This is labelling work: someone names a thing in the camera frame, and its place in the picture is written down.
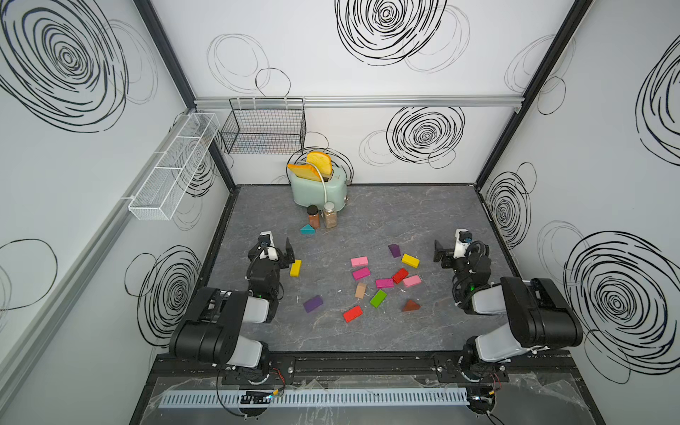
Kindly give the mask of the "beige spice jar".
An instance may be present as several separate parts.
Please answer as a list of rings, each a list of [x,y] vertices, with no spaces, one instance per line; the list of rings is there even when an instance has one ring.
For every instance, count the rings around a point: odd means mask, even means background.
[[[323,206],[323,218],[326,228],[336,228],[338,225],[338,211],[332,202],[327,202]]]

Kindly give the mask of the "purple block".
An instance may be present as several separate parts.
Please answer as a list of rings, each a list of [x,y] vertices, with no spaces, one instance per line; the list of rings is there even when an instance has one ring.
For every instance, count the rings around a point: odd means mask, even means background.
[[[315,309],[319,308],[322,305],[323,305],[323,299],[322,299],[321,296],[312,297],[311,299],[308,299],[308,301],[306,301],[303,304],[304,310],[307,313],[311,313],[312,311],[314,311]]]
[[[391,256],[393,256],[393,258],[401,257],[401,250],[398,244],[389,244],[388,249],[390,250]]]

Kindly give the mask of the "magenta block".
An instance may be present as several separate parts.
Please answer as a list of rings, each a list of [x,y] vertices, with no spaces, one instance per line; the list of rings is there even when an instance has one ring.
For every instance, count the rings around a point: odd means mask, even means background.
[[[378,279],[375,281],[375,287],[379,290],[393,288],[394,285],[395,283],[392,279]]]
[[[352,272],[352,277],[355,281],[360,281],[361,279],[371,276],[370,269],[368,267],[363,267]]]

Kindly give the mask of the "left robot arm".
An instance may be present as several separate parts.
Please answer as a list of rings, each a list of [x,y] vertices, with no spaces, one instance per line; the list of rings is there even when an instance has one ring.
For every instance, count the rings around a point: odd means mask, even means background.
[[[289,240],[283,249],[271,232],[262,232],[249,249],[246,290],[205,287],[197,291],[171,336],[168,352],[177,359],[217,366],[247,368],[266,374],[270,352],[266,343],[241,335],[245,323],[274,320],[283,298],[281,271],[296,257]]]

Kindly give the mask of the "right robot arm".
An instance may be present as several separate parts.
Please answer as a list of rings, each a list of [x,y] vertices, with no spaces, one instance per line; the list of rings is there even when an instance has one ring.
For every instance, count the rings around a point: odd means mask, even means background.
[[[582,343],[582,325],[552,280],[510,276],[492,283],[490,248],[468,232],[453,249],[435,241],[433,261],[453,270],[454,304],[464,313],[506,317],[505,324],[465,343],[458,367],[467,379],[480,381],[485,368],[514,357]]]

